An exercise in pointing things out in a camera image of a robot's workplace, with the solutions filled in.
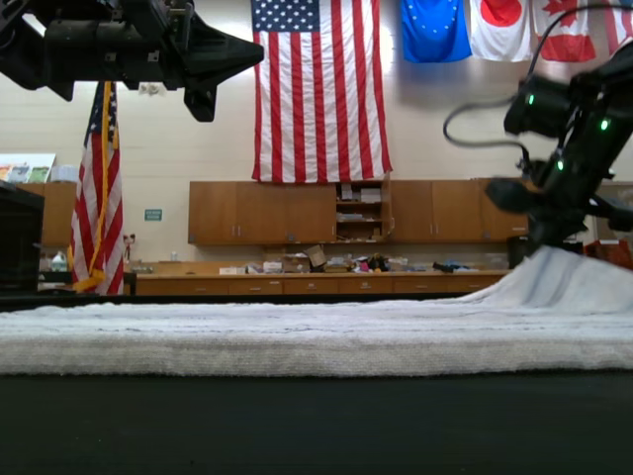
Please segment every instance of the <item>green sign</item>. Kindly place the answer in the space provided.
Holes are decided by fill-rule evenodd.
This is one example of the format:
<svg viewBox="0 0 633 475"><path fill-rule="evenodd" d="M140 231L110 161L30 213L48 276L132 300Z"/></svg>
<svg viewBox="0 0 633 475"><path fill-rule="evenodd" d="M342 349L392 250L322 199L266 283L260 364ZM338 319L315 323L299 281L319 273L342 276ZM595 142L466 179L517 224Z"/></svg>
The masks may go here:
<svg viewBox="0 0 633 475"><path fill-rule="evenodd" d="M145 210L146 221L162 221L162 210Z"/></svg>

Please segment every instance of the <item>red maple leaf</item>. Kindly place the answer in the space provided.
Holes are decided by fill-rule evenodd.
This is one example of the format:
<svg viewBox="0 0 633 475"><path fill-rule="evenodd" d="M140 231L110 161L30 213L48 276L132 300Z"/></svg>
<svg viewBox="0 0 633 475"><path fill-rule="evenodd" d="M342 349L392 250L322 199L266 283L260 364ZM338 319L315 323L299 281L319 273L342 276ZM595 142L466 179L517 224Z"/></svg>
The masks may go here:
<svg viewBox="0 0 633 475"><path fill-rule="evenodd" d="M562 14L576 7L578 7L578 0L549 0L547 7L545 7L543 10L549 13L550 17L552 15L556 15L558 18L558 15L557 15L558 13ZM570 27L571 25L574 24L574 21L576 20L576 16L577 15L575 13L573 15L569 15L565 17L563 20L561 20L561 26Z"/></svg>

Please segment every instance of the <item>flag on pole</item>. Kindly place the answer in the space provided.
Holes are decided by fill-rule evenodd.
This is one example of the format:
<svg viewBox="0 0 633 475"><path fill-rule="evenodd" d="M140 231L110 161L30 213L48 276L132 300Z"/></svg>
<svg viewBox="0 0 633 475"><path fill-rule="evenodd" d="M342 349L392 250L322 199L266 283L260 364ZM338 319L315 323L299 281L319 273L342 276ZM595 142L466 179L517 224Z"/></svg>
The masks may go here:
<svg viewBox="0 0 633 475"><path fill-rule="evenodd" d="M584 7L588 0L532 0L534 30L539 42L545 30L567 10ZM544 59L562 62L584 62L595 58L589 35L588 12L566 17L552 30L541 51Z"/></svg>
<svg viewBox="0 0 633 475"><path fill-rule="evenodd" d="M405 59L459 61L471 55L462 0L401 0Z"/></svg>
<svg viewBox="0 0 633 475"><path fill-rule="evenodd" d="M608 5L633 7L633 0L603 0ZM631 10L605 10L606 38L609 53L614 54L627 38L633 38L633 12Z"/></svg>
<svg viewBox="0 0 633 475"><path fill-rule="evenodd" d="M532 56L528 0L471 0L473 55L493 61Z"/></svg>
<svg viewBox="0 0 633 475"><path fill-rule="evenodd" d="M116 83L100 82L79 167L72 215L70 266L74 288L123 293L123 199Z"/></svg>
<svg viewBox="0 0 633 475"><path fill-rule="evenodd" d="M262 182L347 182L391 171L379 0L252 0L255 166Z"/></svg>

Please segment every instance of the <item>black monitor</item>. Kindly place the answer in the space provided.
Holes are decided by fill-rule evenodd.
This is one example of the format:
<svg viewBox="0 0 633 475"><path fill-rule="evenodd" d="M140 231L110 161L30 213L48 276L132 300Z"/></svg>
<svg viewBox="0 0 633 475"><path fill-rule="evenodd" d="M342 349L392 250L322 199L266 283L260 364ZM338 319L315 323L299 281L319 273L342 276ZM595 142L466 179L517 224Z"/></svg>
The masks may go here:
<svg viewBox="0 0 633 475"><path fill-rule="evenodd" d="M0 295L38 291L44 197L0 180Z"/></svg>

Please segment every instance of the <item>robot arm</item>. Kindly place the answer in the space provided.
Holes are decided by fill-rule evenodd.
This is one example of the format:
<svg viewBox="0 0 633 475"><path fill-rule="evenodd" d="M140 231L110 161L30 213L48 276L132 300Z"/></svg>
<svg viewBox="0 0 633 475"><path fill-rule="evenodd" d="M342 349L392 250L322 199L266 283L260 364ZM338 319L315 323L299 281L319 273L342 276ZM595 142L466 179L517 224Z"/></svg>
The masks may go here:
<svg viewBox="0 0 633 475"><path fill-rule="evenodd" d="M537 192L494 180L489 197L503 210L527 213L536 244L557 245L585 231L587 215L609 219L612 229L633 230L633 211L596 195L633 133L633 44L609 62L575 76L569 85L528 76L505 117L514 135L533 132L558 139L547 161L521 164Z"/></svg>
<svg viewBox="0 0 633 475"><path fill-rule="evenodd" d="M42 37L23 18L45 26ZM141 82L185 89L199 122L211 122L217 87L259 63L263 48L208 27L192 0L0 1L0 72L20 86L72 100L75 81Z"/></svg>

